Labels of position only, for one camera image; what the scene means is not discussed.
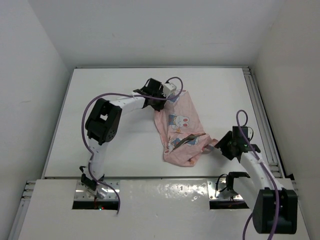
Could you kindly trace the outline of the pink cartoon pillowcase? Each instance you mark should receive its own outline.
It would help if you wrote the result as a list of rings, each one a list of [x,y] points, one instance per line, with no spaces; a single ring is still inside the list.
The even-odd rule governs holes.
[[[165,103],[164,109],[154,113],[154,123],[163,145],[164,161],[179,167],[193,167],[203,153],[214,150],[217,139],[205,132],[197,110],[187,90]],[[186,144],[173,149],[172,142],[189,135],[205,134],[196,145]]]

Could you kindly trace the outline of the grey pillow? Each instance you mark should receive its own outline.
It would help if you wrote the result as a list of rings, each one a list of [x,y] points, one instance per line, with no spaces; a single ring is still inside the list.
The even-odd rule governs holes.
[[[199,138],[203,135],[205,135],[205,133],[190,134],[189,136],[187,136],[183,139],[177,138],[175,141],[172,142],[173,150],[175,150],[183,145],[187,145],[187,146],[196,145],[199,142]]]

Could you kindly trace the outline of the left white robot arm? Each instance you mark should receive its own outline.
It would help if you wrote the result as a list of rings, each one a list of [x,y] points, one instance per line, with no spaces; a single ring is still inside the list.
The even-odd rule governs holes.
[[[92,192],[104,179],[106,150],[117,134],[122,115],[151,106],[160,111],[177,89],[174,84],[153,78],[131,94],[104,93],[89,102],[81,119],[81,136],[91,156],[87,166],[80,166],[81,183]]]

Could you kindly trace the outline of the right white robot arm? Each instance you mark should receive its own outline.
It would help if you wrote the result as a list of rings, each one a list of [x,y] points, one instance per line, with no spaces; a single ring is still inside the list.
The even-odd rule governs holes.
[[[237,159],[244,171],[226,175],[222,189],[231,195],[240,195],[251,210],[251,219],[257,233],[293,235],[297,231],[298,196],[286,189],[272,174],[256,144],[248,140],[248,127],[233,126],[215,145],[230,161]]]

